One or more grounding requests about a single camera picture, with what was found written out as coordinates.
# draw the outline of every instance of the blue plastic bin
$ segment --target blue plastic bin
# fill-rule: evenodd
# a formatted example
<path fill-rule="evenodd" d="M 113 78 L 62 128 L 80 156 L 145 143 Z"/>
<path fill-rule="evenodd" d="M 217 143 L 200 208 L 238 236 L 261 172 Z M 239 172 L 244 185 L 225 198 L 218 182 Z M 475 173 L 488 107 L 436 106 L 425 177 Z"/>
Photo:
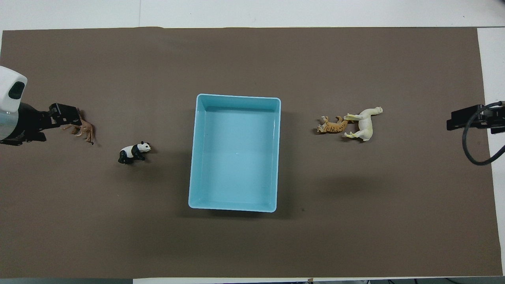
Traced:
<path fill-rule="evenodd" d="M 189 206 L 274 212 L 281 101 L 199 94 Z"/>

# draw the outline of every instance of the thin black wire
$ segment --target thin black wire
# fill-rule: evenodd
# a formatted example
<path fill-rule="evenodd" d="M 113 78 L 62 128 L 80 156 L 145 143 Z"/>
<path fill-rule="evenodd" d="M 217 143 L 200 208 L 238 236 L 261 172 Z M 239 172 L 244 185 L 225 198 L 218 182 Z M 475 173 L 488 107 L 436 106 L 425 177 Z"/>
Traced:
<path fill-rule="evenodd" d="M 463 130 L 463 137 L 462 137 L 463 151 L 465 152 L 465 155 L 467 156 L 468 160 L 470 160 L 470 162 L 474 163 L 475 165 L 484 166 L 484 165 L 490 164 L 490 163 L 494 162 L 494 160 L 498 159 L 503 153 L 505 153 L 505 145 L 504 145 L 503 147 L 501 147 L 500 150 L 498 150 L 498 152 L 496 152 L 496 154 L 494 154 L 489 159 L 482 161 L 482 162 L 478 162 L 477 160 L 475 160 L 472 157 L 472 155 L 470 155 L 470 152 L 468 152 L 468 147 L 467 147 L 467 133 L 468 133 L 468 129 L 470 129 L 470 125 L 472 124 L 474 119 L 476 119 L 477 116 L 481 112 L 483 112 L 487 109 L 490 109 L 492 107 L 501 106 L 501 105 L 502 105 L 502 102 L 496 102 L 496 103 L 492 103 L 492 104 L 489 104 L 487 106 L 480 108 L 470 117 L 467 124 L 465 125 L 465 130 Z"/>
<path fill-rule="evenodd" d="M 451 279 L 449 279 L 449 278 L 445 278 L 445 279 L 447 279 L 447 281 L 452 282 L 452 283 L 454 283 L 454 284 L 463 284 L 463 283 L 460 283 L 460 282 L 453 281 L 453 280 L 451 280 Z"/>

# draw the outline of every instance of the white surface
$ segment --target white surface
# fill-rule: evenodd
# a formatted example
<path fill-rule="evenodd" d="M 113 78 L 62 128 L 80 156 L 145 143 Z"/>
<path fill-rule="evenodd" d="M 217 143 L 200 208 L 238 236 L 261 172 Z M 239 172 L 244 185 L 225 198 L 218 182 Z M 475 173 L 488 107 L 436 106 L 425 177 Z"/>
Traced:
<path fill-rule="evenodd" d="M 0 33 L 17 29 L 174 27 L 503 27 L 501 0 L 0 0 Z M 505 29 L 479 29 L 486 103 L 505 100 Z M 489 135 L 491 153 L 505 134 Z M 505 263 L 505 157 L 492 165 Z M 318 281 L 342 278 L 317 278 Z M 135 283 L 306 281 L 306 278 L 147 278 Z"/>

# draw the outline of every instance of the toy animal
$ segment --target toy animal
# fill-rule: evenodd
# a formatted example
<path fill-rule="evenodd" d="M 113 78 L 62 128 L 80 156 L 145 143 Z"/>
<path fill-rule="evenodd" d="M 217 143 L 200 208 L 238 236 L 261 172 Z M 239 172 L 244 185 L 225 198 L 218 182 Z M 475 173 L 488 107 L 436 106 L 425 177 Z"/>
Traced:
<path fill-rule="evenodd" d="M 368 141 L 374 133 L 372 129 L 372 115 L 378 115 L 382 113 L 382 107 L 376 107 L 373 109 L 365 109 L 360 112 L 360 114 L 347 114 L 344 116 L 345 120 L 358 121 L 358 127 L 360 130 L 356 133 L 349 132 L 349 134 L 344 133 L 345 137 L 349 138 L 361 138 L 363 141 Z"/>
<path fill-rule="evenodd" d="M 144 143 L 144 141 L 140 142 L 140 144 L 124 147 L 119 152 L 119 160 L 118 162 L 121 164 L 131 164 L 134 160 L 145 160 L 145 157 L 142 153 L 149 152 L 151 150 L 151 146 L 149 143 Z"/>
<path fill-rule="evenodd" d="M 81 125 L 74 125 L 74 124 L 69 124 L 69 125 L 66 125 L 64 127 L 62 127 L 63 130 L 66 130 L 70 127 L 74 127 L 74 129 L 72 130 L 72 132 L 70 132 L 71 134 L 74 134 L 75 136 L 77 137 L 81 137 L 84 133 L 86 133 L 86 142 L 88 143 L 91 143 L 91 145 L 93 145 L 93 125 L 87 121 L 85 121 L 84 119 L 82 119 L 82 116 L 81 116 L 81 111 L 79 109 L 77 109 L 77 113 L 79 113 L 79 119 L 81 120 Z"/>
<path fill-rule="evenodd" d="M 317 126 L 317 132 L 320 133 L 339 133 L 345 130 L 347 127 L 347 120 L 343 120 L 340 116 L 336 117 L 337 122 L 330 122 L 327 116 L 321 116 L 323 125 L 319 124 Z"/>

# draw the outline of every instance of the toy panda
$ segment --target toy panda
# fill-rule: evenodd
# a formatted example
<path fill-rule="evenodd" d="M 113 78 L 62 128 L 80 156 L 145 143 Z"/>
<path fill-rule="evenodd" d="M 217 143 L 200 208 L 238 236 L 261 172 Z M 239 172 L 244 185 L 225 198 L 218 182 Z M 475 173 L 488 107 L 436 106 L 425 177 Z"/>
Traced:
<path fill-rule="evenodd" d="M 148 143 L 144 143 L 144 141 L 140 142 L 140 144 L 124 147 L 119 152 L 119 160 L 121 164 L 131 164 L 134 160 L 145 160 L 142 152 L 149 152 L 151 150 L 151 146 Z"/>

